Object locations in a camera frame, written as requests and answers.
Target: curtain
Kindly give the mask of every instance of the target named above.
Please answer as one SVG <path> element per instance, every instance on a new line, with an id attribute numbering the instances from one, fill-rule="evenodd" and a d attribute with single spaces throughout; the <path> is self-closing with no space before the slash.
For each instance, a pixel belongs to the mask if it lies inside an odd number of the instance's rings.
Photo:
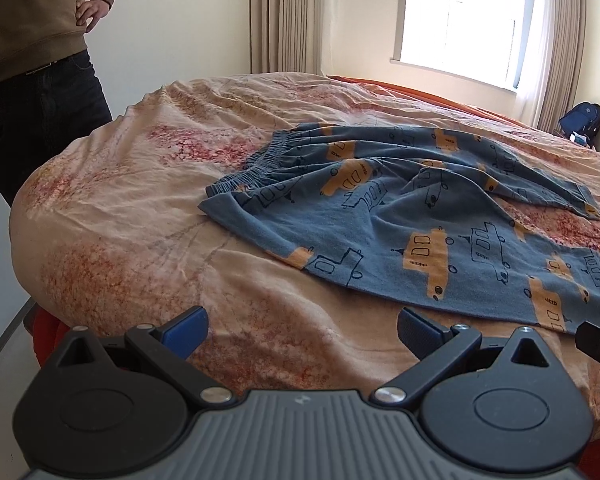
<path id="1" fill-rule="evenodd" d="M 555 0 L 555 33 L 549 77 L 538 129 L 552 132 L 573 105 L 584 44 L 586 0 Z"/>
<path id="2" fill-rule="evenodd" d="M 538 126 L 546 94 L 554 44 L 554 0 L 535 0 L 525 63 L 516 94 L 513 119 Z"/>
<path id="3" fill-rule="evenodd" d="M 337 0 L 250 0 L 251 73 L 330 66 Z"/>
<path id="4" fill-rule="evenodd" d="M 584 46 L 586 0 L 535 0 L 513 118 L 552 132 L 573 106 Z"/>

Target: dark jeans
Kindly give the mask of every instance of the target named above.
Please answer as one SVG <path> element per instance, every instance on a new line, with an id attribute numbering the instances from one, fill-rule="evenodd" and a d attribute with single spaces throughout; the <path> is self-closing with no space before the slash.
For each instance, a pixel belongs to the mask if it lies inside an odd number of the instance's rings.
<path id="1" fill-rule="evenodd" d="M 24 181 L 72 140 L 111 121 L 86 50 L 0 83 L 0 193 L 11 205 Z"/>

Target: blue pants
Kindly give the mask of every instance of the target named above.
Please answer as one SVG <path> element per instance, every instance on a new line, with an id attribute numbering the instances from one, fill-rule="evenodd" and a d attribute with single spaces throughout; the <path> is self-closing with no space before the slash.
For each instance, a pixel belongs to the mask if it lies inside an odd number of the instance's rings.
<path id="1" fill-rule="evenodd" d="M 338 285 L 559 332 L 600 325 L 600 254 L 530 231 L 497 202 L 600 221 L 591 193 L 486 137 L 301 124 L 207 194 L 200 209 L 219 224 Z"/>

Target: hand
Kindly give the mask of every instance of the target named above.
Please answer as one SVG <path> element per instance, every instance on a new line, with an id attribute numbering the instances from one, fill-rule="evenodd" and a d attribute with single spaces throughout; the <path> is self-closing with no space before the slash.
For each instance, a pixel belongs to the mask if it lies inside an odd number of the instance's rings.
<path id="1" fill-rule="evenodd" d="M 96 23 L 104 18 L 109 13 L 109 4 L 102 0 L 77 0 L 75 3 L 75 24 L 82 27 L 87 24 L 87 20 L 91 18 L 91 23 L 87 27 L 87 32 L 91 32 Z"/>

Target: window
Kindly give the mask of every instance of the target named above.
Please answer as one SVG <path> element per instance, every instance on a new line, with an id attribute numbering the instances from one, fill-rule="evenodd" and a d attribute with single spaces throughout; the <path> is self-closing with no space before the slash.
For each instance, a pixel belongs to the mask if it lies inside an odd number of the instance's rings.
<path id="1" fill-rule="evenodd" d="M 534 0 L 404 0 L 395 56 L 517 88 L 533 9 Z"/>

